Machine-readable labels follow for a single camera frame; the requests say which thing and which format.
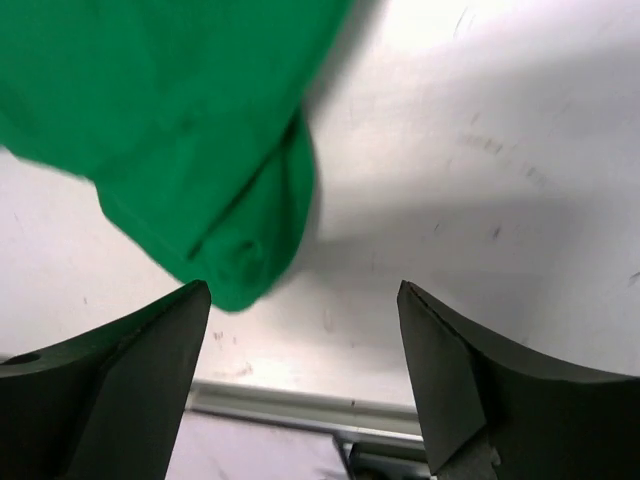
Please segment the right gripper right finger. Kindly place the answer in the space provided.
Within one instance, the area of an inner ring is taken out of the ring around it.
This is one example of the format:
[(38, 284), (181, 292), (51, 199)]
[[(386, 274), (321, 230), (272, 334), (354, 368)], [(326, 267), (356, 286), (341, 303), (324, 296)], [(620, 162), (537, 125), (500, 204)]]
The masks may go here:
[(439, 479), (635, 479), (639, 380), (537, 352), (412, 282), (397, 308), (426, 461)]

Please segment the green t shirt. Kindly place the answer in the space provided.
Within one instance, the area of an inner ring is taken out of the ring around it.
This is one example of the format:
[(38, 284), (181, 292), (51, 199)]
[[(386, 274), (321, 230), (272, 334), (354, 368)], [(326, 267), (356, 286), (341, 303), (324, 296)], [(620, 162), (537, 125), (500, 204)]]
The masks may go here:
[(1, 143), (239, 312), (280, 279), (314, 189), (302, 111), (347, 1), (5, 1)]

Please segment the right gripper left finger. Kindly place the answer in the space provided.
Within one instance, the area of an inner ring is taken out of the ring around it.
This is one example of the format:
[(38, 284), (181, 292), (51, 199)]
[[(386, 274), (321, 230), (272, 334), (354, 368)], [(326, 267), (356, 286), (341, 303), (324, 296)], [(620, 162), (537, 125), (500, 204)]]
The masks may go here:
[(165, 478), (209, 310), (207, 284), (193, 281), (2, 362), (2, 478)]

